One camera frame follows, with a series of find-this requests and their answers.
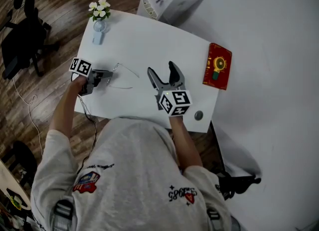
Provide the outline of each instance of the wooden table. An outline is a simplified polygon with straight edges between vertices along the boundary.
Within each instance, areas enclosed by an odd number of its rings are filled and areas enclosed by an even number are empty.
[[[29,196],[26,194],[25,190],[21,187],[20,183],[15,179],[2,160],[0,160],[0,190],[5,194],[6,197],[10,199],[11,196],[7,189],[10,189],[11,191],[20,195],[24,200],[26,206],[21,205],[22,209],[31,209]]]
[[[173,61],[184,74],[193,100],[184,123],[188,131],[206,133],[218,94],[218,89],[202,84],[209,42],[165,23],[115,10],[106,22],[110,30],[101,45],[94,45],[93,21],[89,20],[78,57],[93,63],[93,69],[112,71],[118,62],[122,63],[140,78],[119,66],[110,85],[133,88],[106,88],[106,81],[101,81],[92,94],[83,97],[91,114],[109,119],[136,116],[170,128],[165,111],[158,111],[157,92],[147,68],[153,68],[162,81],[168,82],[168,62]],[[198,110],[204,114],[200,121],[194,118]],[[83,113],[79,100],[75,111]]]

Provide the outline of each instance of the black office chair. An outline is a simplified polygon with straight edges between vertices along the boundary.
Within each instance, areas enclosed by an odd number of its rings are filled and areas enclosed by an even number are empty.
[[[14,0],[14,8],[19,9],[23,0]],[[12,10],[0,25],[0,31],[4,27],[10,27],[13,30],[5,37],[1,44],[3,62],[5,70],[2,73],[4,79],[12,79],[20,69],[30,66],[32,59],[34,69],[39,77],[43,75],[39,72],[37,65],[39,49],[59,49],[58,43],[44,45],[47,35],[46,30],[51,29],[47,23],[43,23],[38,18],[38,9],[34,8],[34,0],[25,0],[24,13],[26,18],[19,24],[10,22],[12,19]]]

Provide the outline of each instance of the flower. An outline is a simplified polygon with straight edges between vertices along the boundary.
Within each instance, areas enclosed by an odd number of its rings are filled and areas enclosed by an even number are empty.
[[[104,8],[111,6],[106,0],[99,0],[99,4]]]
[[[97,10],[93,12],[94,16],[98,17],[100,15],[100,17],[103,17],[106,15],[106,12],[103,10],[104,9],[103,6],[99,5],[96,9]]]
[[[96,4],[96,2],[91,2],[90,4],[89,4],[89,11],[92,11],[93,9],[95,9],[96,7],[97,7],[98,5]]]

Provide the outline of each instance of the wooden floor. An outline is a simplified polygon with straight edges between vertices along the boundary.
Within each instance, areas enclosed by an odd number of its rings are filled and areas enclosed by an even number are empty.
[[[37,95],[30,106],[31,115],[40,130],[42,145],[44,146],[48,125],[55,106],[60,100],[70,82],[68,68],[72,57],[77,54],[82,35],[87,24],[88,4],[97,0],[35,0],[39,9],[39,17],[52,26],[47,43],[60,42],[58,52],[43,55],[40,70],[45,74],[37,77],[33,65],[29,69],[21,70],[15,77],[17,90],[22,97],[30,102],[33,95]],[[136,13],[139,0],[107,0],[112,9]],[[10,0],[0,0],[0,21],[8,10],[13,8]],[[13,10],[13,22],[24,19],[21,9],[18,13]],[[0,32],[0,40],[11,29]],[[1,53],[0,73],[4,70]],[[0,156],[12,146],[16,140],[23,141],[34,153],[37,162],[41,161],[41,149],[36,129],[32,126],[28,115],[28,106],[17,95],[13,81],[1,79],[0,102]],[[99,118],[98,131],[108,122]],[[83,114],[75,113],[71,147],[80,162],[88,154],[94,139],[94,127]],[[196,146],[201,153],[204,165],[210,169],[213,162],[220,163],[216,140],[211,130],[207,134],[192,133]]]

